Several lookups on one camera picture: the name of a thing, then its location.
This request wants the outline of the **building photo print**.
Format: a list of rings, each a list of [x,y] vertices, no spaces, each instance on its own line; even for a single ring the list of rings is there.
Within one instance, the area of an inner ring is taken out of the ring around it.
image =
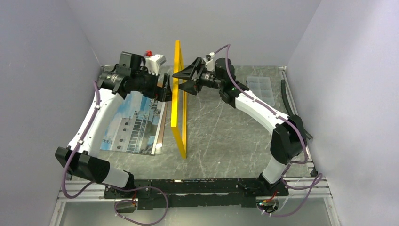
[[[106,129],[100,149],[154,155],[161,111],[162,102],[139,92],[128,94]]]

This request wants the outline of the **yellow picture frame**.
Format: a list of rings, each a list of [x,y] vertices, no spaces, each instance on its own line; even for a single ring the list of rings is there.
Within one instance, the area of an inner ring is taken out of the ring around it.
[[[183,57],[181,53],[181,46],[180,40],[175,41],[175,48],[174,48],[174,64],[173,64],[173,73],[177,73],[183,69]],[[186,129],[187,123],[183,122],[182,132],[178,127],[178,117],[179,117],[179,79],[173,78],[172,80],[172,104],[171,104],[171,121],[170,127],[177,145],[177,149],[180,153],[182,159],[187,158],[187,151],[186,151]]]

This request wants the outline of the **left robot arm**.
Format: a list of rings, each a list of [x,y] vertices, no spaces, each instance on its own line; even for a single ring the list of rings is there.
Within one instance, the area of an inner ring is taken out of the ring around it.
[[[66,147],[56,150],[56,159],[64,173],[116,186],[116,192],[124,198],[134,193],[134,176],[97,156],[103,136],[128,94],[136,91],[151,100],[171,101],[169,76],[165,74],[162,85],[158,85],[160,66],[165,62],[162,54],[121,52],[114,68],[101,72],[94,82],[94,99],[82,125]]]

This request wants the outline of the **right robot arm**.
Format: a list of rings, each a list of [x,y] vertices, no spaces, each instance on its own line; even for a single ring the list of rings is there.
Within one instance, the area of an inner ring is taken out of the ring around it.
[[[307,140],[300,116],[292,116],[272,108],[258,98],[246,85],[236,80],[230,59],[220,58],[209,70],[204,60],[196,58],[186,68],[173,74],[184,82],[178,88],[189,94],[198,94],[203,87],[219,91],[221,99],[260,123],[271,134],[271,159],[260,174],[259,190],[271,195],[277,189],[293,158],[306,150]]]

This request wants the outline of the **brown backing board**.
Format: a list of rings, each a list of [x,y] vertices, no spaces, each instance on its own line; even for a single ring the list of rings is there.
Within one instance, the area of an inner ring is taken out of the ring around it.
[[[161,154],[164,131],[165,131],[165,124],[166,124],[167,108],[168,108],[168,103],[162,102],[162,111],[161,111],[161,117],[160,117],[160,122],[159,122],[160,128],[159,128],[159,132],[158,132],[158,139],[155,144],[155,152],[154,152],[155,154]]]

